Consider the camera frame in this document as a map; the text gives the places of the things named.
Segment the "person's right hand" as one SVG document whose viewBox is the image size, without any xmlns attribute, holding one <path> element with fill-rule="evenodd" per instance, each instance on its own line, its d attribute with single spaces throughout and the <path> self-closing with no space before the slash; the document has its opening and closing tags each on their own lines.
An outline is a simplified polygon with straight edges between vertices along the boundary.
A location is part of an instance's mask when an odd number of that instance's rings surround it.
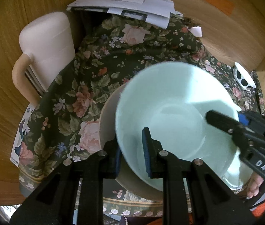
<svg viewBox="0 0 265 225">
<path fill-rule="evenodd" d="M 264 178 L 258 175 L 257 173 L 253 173 L 250 177 L 246 194 L 247 198 L 251 199 L 259 194 L 260 186 L 263 184 Z"/>
</svg>

